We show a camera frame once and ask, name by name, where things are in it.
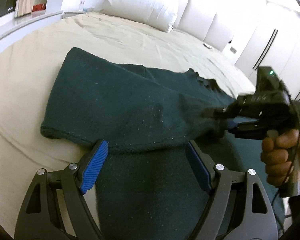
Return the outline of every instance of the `padded headboard panel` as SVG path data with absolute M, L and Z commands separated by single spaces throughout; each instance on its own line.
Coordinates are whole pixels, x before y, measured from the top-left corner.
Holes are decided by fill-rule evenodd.
M 217 10 L 205 0 L 189 0 L 178 28 L 203 41 L 213 22 Z
M 217 12 L 203 41 L 223 51 L 228 42 L 232 40 L 234 30 L 232 19 L 222 12 Z

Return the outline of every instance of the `bed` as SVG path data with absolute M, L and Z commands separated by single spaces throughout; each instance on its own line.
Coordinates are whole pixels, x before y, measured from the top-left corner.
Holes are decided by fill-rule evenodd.
M 88 13 L 34 31 L 0 54 L 0 224 L 11 235 L 33 175 L 63 169 L 85 149 L 40 134 L 45 107 L 61 64 L 72 47 L 114 63 L 185 72 L 215 79 L 228 95 L 254 86 L 218 50 L 178 29 L 164 33 L 130 20 Z M 86 196 L 95 205 L 94 193 Z

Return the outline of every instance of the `small object on bed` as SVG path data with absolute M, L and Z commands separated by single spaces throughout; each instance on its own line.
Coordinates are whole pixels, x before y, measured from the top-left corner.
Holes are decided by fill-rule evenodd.
M 178 0 L 105 0 L 103 13 L 170 32 L 177 19 Z
M 207 49 L 213 49 L 213 47 L 211 46 L 211 45 L 209 45 L 209 44 L 207 44 L 207 43 L 203 43 L 203 45 L 207 48 Z
M 83 8 L 84 12 L 93 12 L 93 10 L 94 10 L 93 7 Z

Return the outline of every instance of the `white cabinet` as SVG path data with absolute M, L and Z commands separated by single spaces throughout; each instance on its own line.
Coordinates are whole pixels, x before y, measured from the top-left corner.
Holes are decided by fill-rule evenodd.
M 260 65 L 271 66 L 283 79 L 292 97 L 300 91 L 300 13 L 268 3 L 264 14 L 235 65 L 256 82 L 253 67 L 264 51 L 274 31 L 278 33 Z

